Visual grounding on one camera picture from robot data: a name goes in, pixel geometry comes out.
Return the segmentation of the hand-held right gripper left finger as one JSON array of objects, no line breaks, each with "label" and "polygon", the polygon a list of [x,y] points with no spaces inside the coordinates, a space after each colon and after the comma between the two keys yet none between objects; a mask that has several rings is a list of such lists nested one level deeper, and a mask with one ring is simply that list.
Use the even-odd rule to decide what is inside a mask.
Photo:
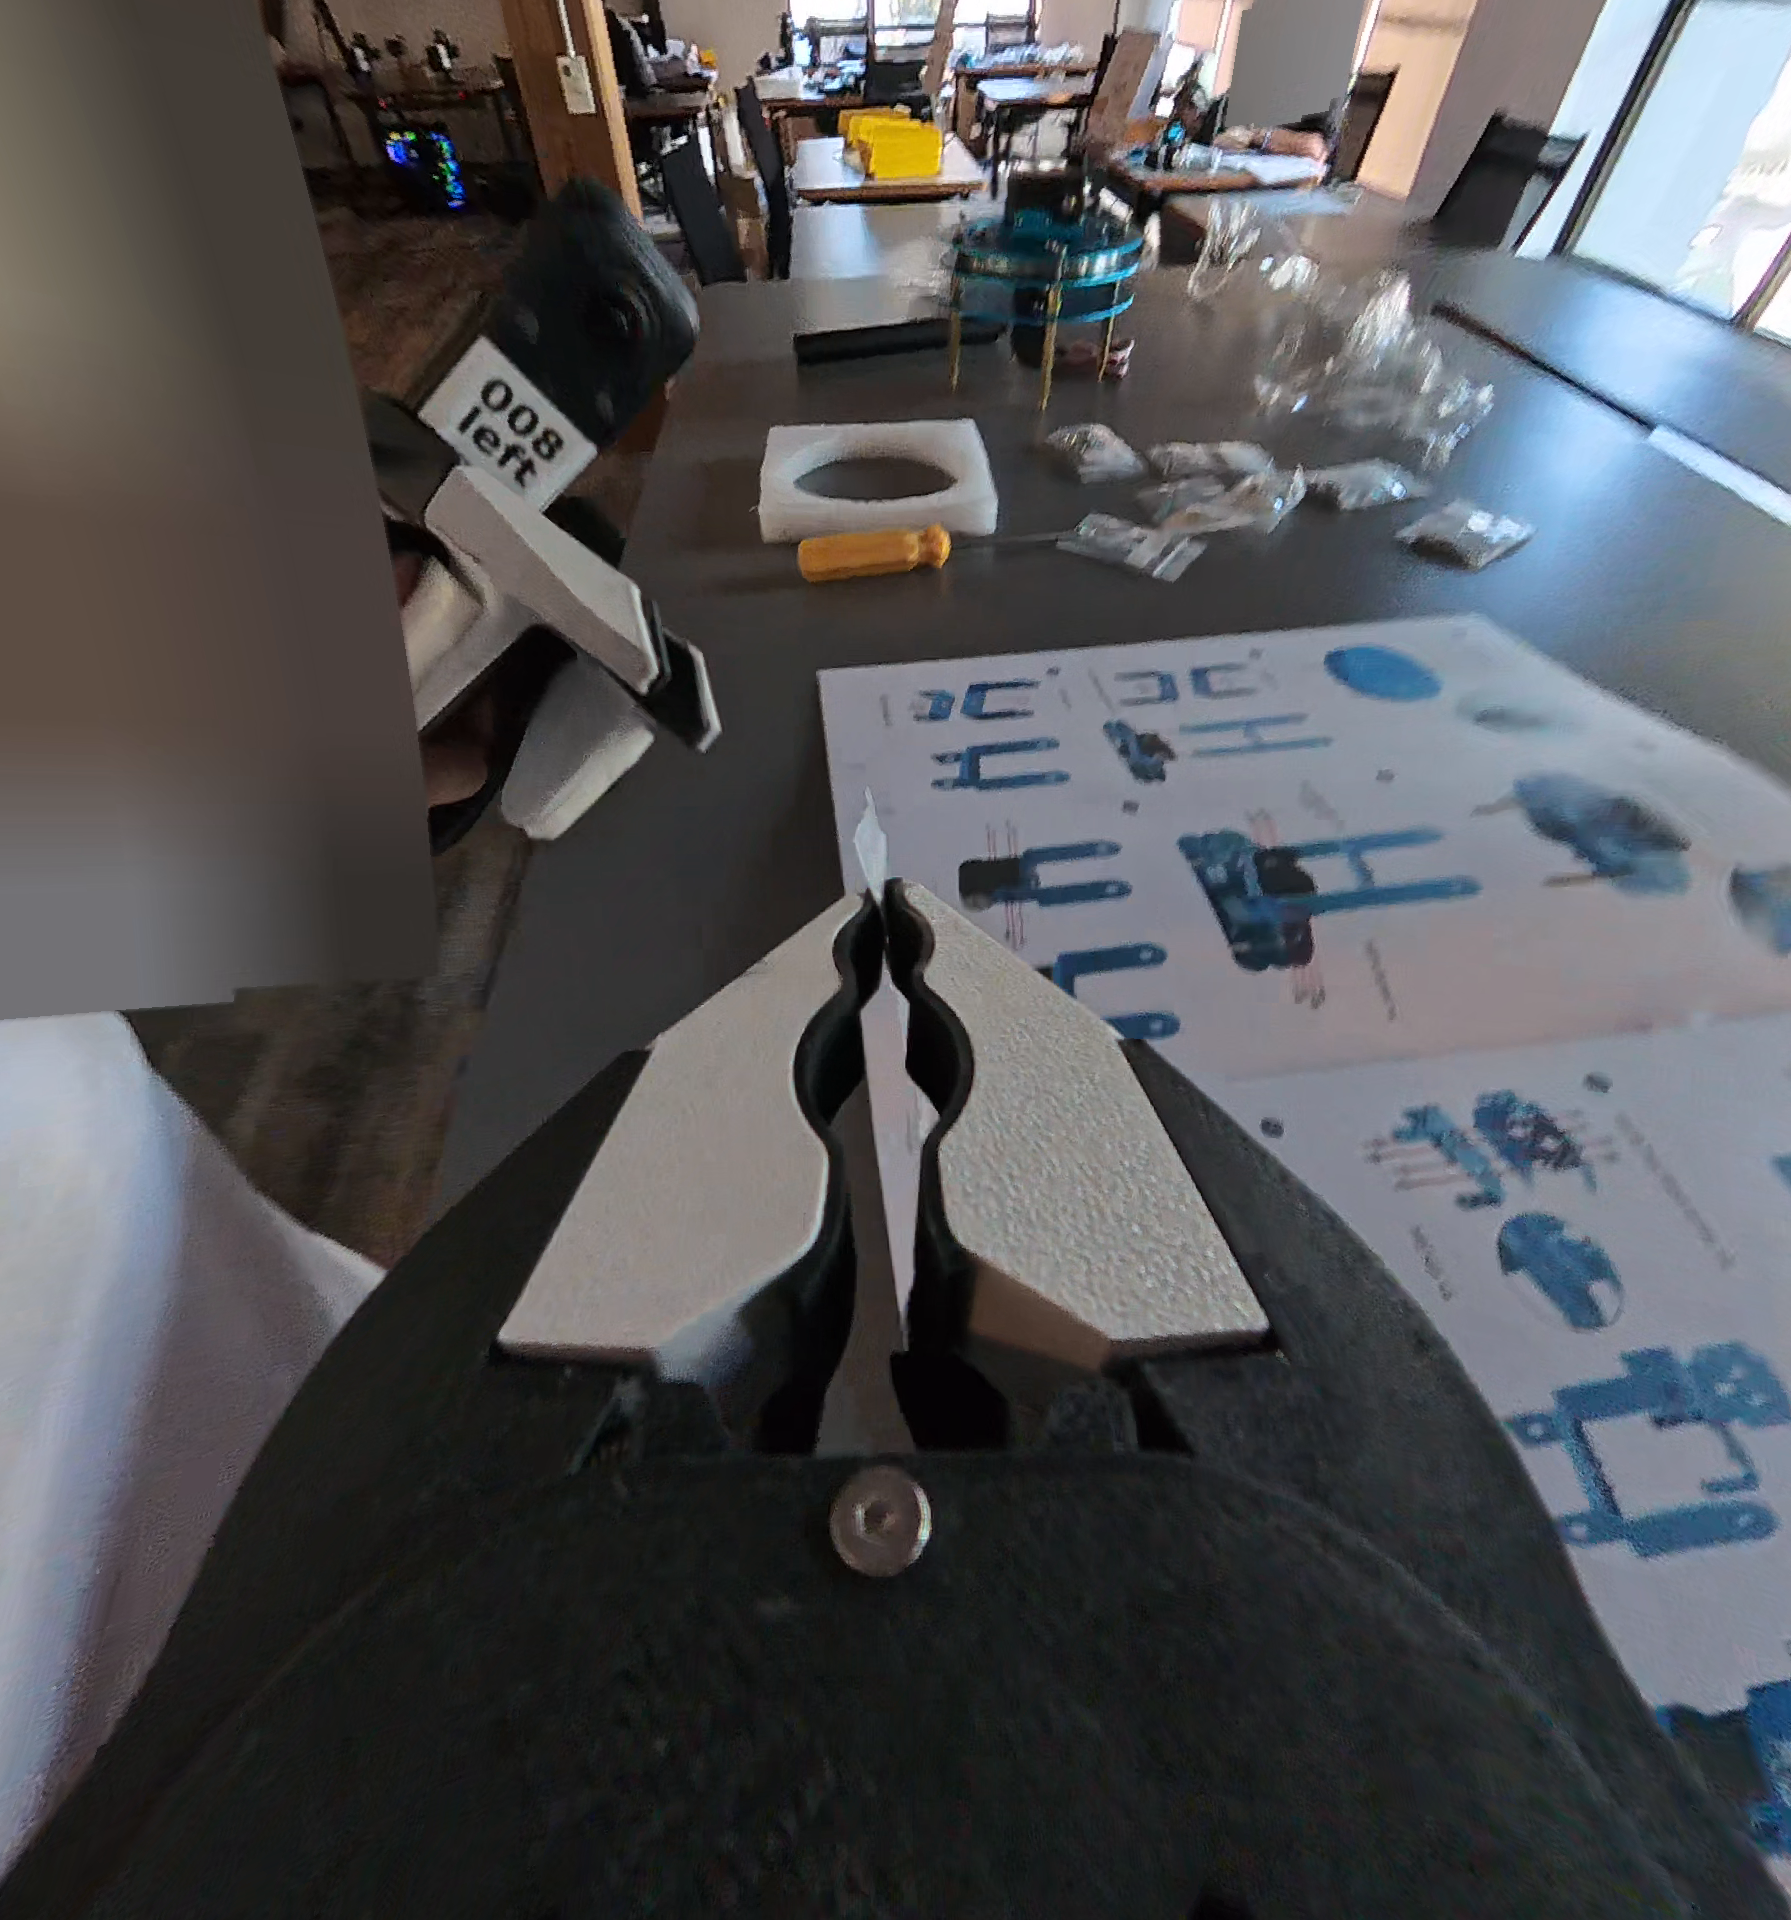
[{"label": "hand-held right gripper left finger", "polygon": [[877,897],[839,899],[633,1057],[502,1357],[693,1386],[740,1443],[815,1449],[856,1296],[837,1119],[881,963]]}]

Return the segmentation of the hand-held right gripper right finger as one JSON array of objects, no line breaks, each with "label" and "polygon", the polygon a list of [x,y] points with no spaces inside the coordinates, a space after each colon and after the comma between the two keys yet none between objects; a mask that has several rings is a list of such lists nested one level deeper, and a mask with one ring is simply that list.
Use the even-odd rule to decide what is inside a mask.
[{"label": "hand-held right gripper right finger", "polygon": [[1117,1030],[917,881],[888,885],[884,926],[929,1112],[892,1360],[918,1446],[1034,1446],[1152,1360],[1267,1355],[1267,1310]]}]

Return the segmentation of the black screwdriver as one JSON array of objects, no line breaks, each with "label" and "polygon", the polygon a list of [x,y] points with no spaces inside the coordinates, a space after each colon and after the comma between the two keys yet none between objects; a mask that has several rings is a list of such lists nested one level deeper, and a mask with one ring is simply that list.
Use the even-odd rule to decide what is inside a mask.
[{"label": "black screwdriver", "polygon": [[801,368],[817,368],[917,355],[956,360],[1002,345],[1007,334],[1009,325],[997,320],[929,317],[803,330],[791,345]]}]

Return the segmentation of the printed instruction sheet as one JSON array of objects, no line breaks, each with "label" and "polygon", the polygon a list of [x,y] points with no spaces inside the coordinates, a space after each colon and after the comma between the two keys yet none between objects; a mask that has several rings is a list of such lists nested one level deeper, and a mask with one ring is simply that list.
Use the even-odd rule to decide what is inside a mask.
[{"label": "printed instruction sheet", "polygon": [[1478,617],[823,668],[931,886],[1267,1145],[1791,1896],[1791,792]]}]

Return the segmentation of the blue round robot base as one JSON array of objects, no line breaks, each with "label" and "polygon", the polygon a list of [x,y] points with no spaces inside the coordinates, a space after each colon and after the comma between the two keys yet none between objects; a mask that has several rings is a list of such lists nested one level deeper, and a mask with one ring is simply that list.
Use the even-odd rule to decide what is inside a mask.
[{"label": "blue round robot base", "polygon": [[965,223],[950,242],[950,387],[959,390],[982,328],[1038,373],[1041,405],[1066,366],[1120,379],[1132,353],[1120,325],[1145,251],[1142,227],[1102,206],[1084,171],[1011,187],[1000,214]]}]

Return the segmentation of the person's left hand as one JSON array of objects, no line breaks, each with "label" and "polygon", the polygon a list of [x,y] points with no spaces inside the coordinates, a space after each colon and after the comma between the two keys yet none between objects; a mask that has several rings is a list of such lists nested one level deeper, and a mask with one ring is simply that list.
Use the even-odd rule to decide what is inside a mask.
[{"label": "person's left hand", "polygon": [[494,718],[488,706],[464,706],[419,735],[419,758],[429,813],[472,802],[489,781]]}]

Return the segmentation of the lit computer case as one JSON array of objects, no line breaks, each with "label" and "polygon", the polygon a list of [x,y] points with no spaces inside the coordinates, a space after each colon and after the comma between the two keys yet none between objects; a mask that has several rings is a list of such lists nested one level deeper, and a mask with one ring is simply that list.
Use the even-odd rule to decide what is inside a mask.
[{"label": "lit computer case", "polygon": [[466,185],[447,126],[391,126],[381,135],[381,150],[406,203],[431,216],[464,211]]}]

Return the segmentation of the light wooden table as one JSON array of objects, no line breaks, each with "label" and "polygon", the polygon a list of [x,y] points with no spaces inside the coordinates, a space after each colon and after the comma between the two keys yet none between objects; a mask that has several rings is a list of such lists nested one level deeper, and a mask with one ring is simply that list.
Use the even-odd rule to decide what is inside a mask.
[{"label": "light wooden table", "polygon": [[944,203],[989,189],[987,169],[956,135],[947,135],[935,173],[886,180],[869,175],[842,135],[808,137],[796,143],[786,180],[798,203]]}]

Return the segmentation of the yellow box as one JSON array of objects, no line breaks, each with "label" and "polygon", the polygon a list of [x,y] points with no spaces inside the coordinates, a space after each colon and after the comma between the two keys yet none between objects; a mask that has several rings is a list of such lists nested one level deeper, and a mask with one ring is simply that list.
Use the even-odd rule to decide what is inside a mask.
[{"label": "yellow box", "polygon": [[871,181],[937,180],[945,135],[929,118],[905,107],[862,104],[839,116],[845,158]]}]

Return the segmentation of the cluster of small screw bags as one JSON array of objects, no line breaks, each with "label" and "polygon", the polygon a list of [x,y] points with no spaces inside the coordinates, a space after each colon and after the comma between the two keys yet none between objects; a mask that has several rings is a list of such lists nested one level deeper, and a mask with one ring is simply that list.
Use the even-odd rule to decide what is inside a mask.
[{"label": "cluster of small screw bags", "polygon": [[1253,441],[1167,441],[1142,452],[1097,422],[1053,431],[1043,452],[1079,485],[1137,485],[1133,516],[1094,510],[1046,543],[1167,584],[1213,536],[1274,532],[1302,504],[1362,514],[1433,493],[1425,473],[1390,460],[1279,464]]}]

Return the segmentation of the crumpled clear plastic wrap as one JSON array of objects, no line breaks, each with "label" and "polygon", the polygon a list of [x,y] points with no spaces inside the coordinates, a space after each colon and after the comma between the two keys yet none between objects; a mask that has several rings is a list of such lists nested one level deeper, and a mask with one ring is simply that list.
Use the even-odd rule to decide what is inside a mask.
[{"label": "crumpled clear plastic wrap", "polygon": [[1210,214],[1188,296],[1241,328],[1255,410],[1272,422],[1373,432],[1437,470],[1494,410],[1494,386],[1439,347],[1403,270],[1343,277],[1241,196]]}]

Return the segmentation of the black mesh chair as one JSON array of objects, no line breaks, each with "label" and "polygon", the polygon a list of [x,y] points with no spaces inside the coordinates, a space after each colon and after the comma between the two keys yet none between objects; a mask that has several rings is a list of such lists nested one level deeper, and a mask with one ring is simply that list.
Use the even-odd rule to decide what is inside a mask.
[{"label": "black mesh chair", "polygon": [[1492,114],[1429,221],[1433,238],[1462,249],[1515,251],[1585,143],[1584,134],[1559,134],[1507,112]]}]

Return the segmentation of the large glass window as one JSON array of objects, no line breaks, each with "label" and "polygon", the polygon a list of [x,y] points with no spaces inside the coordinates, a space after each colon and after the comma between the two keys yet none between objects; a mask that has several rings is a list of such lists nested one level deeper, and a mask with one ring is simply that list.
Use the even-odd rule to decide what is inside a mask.
[{"label": "large glass window", "polygon": [[1791,3],[1669,3],[1559,251],[1791,348]]}]

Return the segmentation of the wooden post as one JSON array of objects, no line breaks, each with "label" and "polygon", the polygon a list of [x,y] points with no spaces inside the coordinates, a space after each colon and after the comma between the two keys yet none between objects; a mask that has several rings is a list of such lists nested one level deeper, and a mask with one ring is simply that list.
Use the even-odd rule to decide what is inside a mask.
[{"label": "wooden post", "polygon": [[643,203],[605,3],[502,1],[502,15],[547,193],[570,180],[594,180],[638,218]]}]

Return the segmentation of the white foam frame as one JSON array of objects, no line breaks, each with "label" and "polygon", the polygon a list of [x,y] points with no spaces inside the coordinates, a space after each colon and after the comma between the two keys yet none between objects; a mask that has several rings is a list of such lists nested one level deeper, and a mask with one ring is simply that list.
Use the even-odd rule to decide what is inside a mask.
[{"label": "white foam frame", "polygon": [[[939,485],[876,499],[808,487],[811,473],[858,462],[920,466]],[[996,473],[973,419],[778,425],[764,446],[760,489],[764,543],[918,532],[935,523],[951,536],[989,536],[1000,523]]]}]

